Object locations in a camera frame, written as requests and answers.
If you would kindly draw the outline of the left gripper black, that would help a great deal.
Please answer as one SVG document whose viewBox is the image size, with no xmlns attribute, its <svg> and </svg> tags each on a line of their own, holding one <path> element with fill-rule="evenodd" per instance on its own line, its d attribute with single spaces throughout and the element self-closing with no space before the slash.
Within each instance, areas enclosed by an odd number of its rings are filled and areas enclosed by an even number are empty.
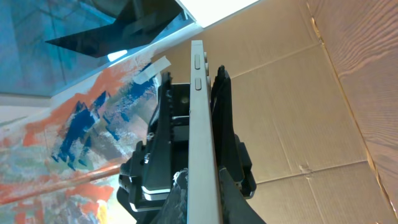
<svg viewBox="0 0 398 224">
<path fill-rule="evenodd" d="M 137 143 L 120 168 L 117 199 L 138 223 L 151 223 L 172 189 L 174 174 L 188 167 L 189 90 L 188 83 L 173 83 L 170 72 L 162 74 L 147 139 Z M 243 181 L 235 185 L 248 203 L 256 190 L 252 162 L 235 136 L 244 172 Z"/>
</svg>

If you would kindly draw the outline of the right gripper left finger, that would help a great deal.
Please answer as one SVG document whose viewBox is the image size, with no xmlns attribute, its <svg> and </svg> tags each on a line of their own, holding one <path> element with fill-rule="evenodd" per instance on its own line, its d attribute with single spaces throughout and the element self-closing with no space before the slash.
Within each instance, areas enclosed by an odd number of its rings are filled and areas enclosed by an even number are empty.
<svg viewBox="0 0 398 224">
<path fill-rule="evenodd" d="M 174 174 L 173 186 L 159 213 L 151 224 L 186 224 L 188 196 L 188 169 Z"/>
</svg>

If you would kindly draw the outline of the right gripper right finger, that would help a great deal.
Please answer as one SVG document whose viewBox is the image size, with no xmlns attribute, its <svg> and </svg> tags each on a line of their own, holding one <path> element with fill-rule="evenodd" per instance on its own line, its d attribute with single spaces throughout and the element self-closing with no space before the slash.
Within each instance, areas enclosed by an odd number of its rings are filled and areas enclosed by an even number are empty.
<svg viewBox="0 0 398 224">
<path fill-rule="evenodd" d="M 225 167 L 218 171 L 223 223 L 266 224 L 251 208 Z"/>
</svg>

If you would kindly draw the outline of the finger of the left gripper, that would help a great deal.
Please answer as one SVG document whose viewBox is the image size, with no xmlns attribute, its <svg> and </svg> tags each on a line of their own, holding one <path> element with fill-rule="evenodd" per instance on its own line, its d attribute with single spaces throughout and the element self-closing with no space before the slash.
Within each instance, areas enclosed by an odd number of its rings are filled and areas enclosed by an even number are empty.
<svg viewBox="0 0 398 224">
<path fill-rule="evenodd" d="M 222 65 L 211 88 L 211 120 L 217 166 L 227 168 L 235 183 L 241 183 L 244 172 L 233 129 L 231 79 Z"/>
</svg>

